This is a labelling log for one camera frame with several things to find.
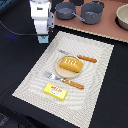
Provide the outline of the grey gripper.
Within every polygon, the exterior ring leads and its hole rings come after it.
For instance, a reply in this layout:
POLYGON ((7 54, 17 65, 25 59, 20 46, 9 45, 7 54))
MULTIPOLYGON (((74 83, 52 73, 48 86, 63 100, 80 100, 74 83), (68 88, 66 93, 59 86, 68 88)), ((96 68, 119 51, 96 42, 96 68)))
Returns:
POLYGON ((35 19, 34 25, 38 35, 47 35, 50 28, 53 28, 55 24, 54 14, 52 12, 48 13, 46 18, 35 19))

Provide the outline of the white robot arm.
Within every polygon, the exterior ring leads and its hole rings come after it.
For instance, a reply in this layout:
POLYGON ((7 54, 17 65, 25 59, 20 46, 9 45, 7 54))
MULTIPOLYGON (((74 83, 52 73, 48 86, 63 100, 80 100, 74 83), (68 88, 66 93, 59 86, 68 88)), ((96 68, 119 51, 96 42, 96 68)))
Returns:
POLYGON ((30 0, 31 17, 38 35, 46 35, 54 27, 51 0, 30 0))

